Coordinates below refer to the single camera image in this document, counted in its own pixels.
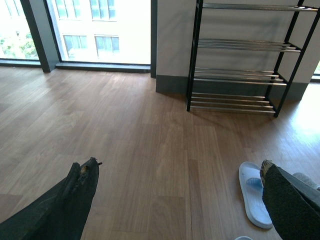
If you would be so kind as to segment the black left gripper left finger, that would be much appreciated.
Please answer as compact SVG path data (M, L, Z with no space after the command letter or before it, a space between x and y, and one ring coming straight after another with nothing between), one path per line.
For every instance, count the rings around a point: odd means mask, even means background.
M100 163L74 162L66 178L0 224L2 240L79 240L91 209Z

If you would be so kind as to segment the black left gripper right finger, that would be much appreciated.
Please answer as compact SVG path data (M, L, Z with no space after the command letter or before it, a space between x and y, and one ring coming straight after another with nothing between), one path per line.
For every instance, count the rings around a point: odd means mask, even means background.
M260 168L262 200L283 240L320 238L320 191L264 160Z

